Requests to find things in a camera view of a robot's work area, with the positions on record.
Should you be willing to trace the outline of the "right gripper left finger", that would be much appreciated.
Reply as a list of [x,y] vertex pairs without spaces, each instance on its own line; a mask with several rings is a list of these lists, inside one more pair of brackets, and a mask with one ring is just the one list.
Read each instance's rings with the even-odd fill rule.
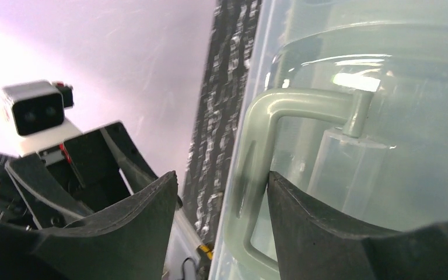
[[0,222],[0,279],[161,279],[177,190],[171,171],[66,227]]

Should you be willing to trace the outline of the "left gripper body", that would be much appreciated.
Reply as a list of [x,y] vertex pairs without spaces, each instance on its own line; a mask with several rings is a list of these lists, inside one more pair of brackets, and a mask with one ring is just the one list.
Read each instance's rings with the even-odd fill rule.
[[61,228],[156,179],[121,122],[25,156],[0,153],[0,222]]

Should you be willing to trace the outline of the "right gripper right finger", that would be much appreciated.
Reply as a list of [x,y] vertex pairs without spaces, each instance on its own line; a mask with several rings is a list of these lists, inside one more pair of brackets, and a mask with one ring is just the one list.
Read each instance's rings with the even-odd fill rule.
[[371,225],[275,171],[267,196],[281,279],[448,279],[448,222],[406,232]]

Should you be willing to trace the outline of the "green plastic tool box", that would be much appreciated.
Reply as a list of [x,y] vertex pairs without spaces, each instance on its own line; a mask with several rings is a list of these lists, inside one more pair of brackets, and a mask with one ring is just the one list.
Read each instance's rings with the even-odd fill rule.
[[371,225],[448,222],[448,1],[264,1],[211,279],[281,279],[278,172]]

